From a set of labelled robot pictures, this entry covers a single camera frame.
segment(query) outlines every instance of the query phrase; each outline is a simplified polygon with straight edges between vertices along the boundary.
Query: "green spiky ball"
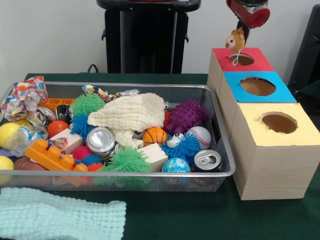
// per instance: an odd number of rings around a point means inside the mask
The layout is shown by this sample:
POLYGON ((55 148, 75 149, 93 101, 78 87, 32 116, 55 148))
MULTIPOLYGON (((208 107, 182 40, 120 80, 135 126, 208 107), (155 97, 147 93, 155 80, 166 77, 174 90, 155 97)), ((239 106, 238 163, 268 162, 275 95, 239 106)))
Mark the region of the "green spiky ball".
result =
POLYGON ((105 106, 105 102, 96 94, 82 94, 71 105, 74 115, 89 116, 105 106))
MULTIPOLYGON (((125 172, 125 173, 149 173, 151 172, 150 163, 146 162, 147 157, 139 152, 138 149, 128 146, 120 149, 116 155, 111 158, 107 167, 102 167, 98 172, 125 172)), ((150 182, 149 177, 96 177, 96 185, 115 184, 118 187, 129 189, 144 188, 150 182)))

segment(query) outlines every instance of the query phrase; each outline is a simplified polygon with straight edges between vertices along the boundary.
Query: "purple spiky ball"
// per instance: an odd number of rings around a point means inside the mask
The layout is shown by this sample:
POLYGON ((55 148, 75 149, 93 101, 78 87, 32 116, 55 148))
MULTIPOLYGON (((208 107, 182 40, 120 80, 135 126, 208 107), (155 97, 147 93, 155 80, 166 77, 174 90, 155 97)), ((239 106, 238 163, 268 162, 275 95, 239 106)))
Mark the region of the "purple spiky ball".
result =
POLYGON ((206 108, 195 100, 188 100, 177 105, 170 113, 170 123, 165 130, 169 134, 185 133, 192 127, 202 126, 202 121, 208 119, 206 108))

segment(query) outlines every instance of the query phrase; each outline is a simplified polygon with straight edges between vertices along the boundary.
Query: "white wall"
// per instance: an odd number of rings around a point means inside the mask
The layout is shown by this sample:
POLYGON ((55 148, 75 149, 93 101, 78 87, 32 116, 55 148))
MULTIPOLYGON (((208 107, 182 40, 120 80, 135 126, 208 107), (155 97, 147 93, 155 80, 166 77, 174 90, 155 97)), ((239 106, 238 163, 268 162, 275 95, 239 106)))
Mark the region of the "white wall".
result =
MULTIPOLYGON (((269 2, 271 17, 251 32, 247 46, 260 47, 287 82, 319 0, 269 2)), ((207 73, 211 48, 223 48, 236 25, 225 0, 202 0, 201 8, 189 13, 183 72, 207 73)), ((27 73, 85 72, 91 63, 105 72, 104 28, 104 10, 95 0, 0 0, 1 86, 27 73)))

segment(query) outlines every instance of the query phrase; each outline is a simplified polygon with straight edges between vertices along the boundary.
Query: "knitted cloth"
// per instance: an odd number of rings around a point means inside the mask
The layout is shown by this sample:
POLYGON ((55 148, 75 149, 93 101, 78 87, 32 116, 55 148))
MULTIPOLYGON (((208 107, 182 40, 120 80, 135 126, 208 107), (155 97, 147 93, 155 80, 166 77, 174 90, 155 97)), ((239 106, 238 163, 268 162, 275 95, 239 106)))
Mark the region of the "knitted cloth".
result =
POLYGON ((142 140, 132 139, 134 132, 162 128, 165 120, 165 102, 154 94, 122 96, 88 117, 88 124, 109 128, 115 140, 123 147, 138 147, 142 140))
POLYGON ((0 238, 16 240, 120 240, 126 203, 55 196, 31 188, 3 188, 0 238))

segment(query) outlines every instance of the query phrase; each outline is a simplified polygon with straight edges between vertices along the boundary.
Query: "yellow ball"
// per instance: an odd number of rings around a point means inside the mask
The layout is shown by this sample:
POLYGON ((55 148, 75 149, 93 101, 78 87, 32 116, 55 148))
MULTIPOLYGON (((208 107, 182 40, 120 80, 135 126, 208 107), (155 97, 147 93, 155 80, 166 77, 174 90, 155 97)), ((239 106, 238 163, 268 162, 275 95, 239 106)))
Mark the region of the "yellow ball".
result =
POLYGON ((14 123, 20 125, 20 127, 28 127, 31 125, 31 123, 27 119, 17 120, 14 123))
MULTIPOLYGON (((15 164, 10 158, 6 156, 0 156, 0 170, 13 170, 15 164)), ((0 175, 0 185, 6 184, 11 180, 11 175, 0 175)))
POLYGON ((0 147, 6 149, 6 140, 9 136, 16 133, 20 128, 19 124, 9 122, 0 126, 0 147))

